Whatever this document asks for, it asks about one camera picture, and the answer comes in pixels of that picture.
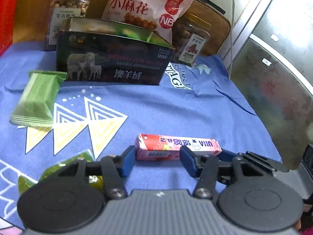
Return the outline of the light green wafer packet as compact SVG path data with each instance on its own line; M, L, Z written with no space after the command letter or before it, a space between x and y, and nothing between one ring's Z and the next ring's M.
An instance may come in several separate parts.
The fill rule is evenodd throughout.
M10 122L18 126L51 127L52 110L66 72L32 70L21 98L10 115Z

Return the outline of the pink candy box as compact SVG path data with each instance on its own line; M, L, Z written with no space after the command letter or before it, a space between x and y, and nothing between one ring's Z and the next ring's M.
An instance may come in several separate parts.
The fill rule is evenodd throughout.
M177 161L182 146L202 155L218 155L222 149L215 139L139 134L135 141L139 161Z

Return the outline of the left gold-lid nut jar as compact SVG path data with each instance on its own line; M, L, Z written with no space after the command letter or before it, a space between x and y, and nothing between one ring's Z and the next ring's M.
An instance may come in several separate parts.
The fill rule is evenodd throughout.
M72 17L85 17L90 0L52 0L45 34L45 50L56 50L59 28Z

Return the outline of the right gold-lid nut jar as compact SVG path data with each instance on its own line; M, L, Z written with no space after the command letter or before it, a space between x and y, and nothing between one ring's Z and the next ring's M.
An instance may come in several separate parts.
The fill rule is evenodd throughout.
M177 19L172 27L172 45L175 47L172 61L194 65L197 56L211 37L211 27L211 24L190 12Z

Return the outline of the red gift bag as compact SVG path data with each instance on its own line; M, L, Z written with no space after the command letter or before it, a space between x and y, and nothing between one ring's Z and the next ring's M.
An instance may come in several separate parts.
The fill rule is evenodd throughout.
M12 45L17 0L1 0L1 55Z

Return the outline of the dark sheep-print tin box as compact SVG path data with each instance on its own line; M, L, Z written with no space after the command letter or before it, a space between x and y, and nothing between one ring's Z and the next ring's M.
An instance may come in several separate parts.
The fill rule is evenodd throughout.
M56 69L69 81L158 85L174 51L152 30L72 17L58 31Z

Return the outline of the gold-lid nut jar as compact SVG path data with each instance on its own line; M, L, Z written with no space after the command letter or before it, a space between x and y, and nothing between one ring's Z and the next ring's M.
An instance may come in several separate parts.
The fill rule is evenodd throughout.
M175 47L172 61L194 65L197 56L211 37L211 27L211 24L190 12L177 19L172 27L172 45Z
M59 28L72 17L85 17L90 0L52 0L45 34L45 50L56 50Z

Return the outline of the pink twisted-dough snack bag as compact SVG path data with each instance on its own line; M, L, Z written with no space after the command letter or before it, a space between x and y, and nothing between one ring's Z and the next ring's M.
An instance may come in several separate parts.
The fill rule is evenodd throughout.
M172 42L172 27L193 0L109 0L102 18L156 32Z

